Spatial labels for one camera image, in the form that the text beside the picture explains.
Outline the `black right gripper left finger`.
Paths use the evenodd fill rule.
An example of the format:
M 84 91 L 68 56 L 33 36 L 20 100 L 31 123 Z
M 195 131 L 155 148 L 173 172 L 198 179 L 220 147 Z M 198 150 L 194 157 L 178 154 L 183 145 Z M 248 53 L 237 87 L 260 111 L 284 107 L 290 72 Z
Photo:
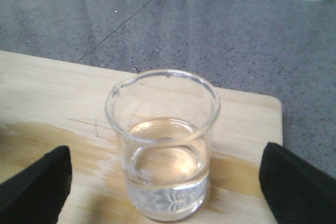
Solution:
M 70 194 L 68 146 L 59 146 L 1 183 L 1 223 L 57 223 Z

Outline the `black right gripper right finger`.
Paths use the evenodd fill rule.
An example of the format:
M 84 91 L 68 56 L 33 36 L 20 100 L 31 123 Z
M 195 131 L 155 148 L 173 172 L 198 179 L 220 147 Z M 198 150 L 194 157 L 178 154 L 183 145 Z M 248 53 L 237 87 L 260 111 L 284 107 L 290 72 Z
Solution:
M 259 182 L 278 223 L 335 223 L 335 179 L 283 146 L 267 143 Z

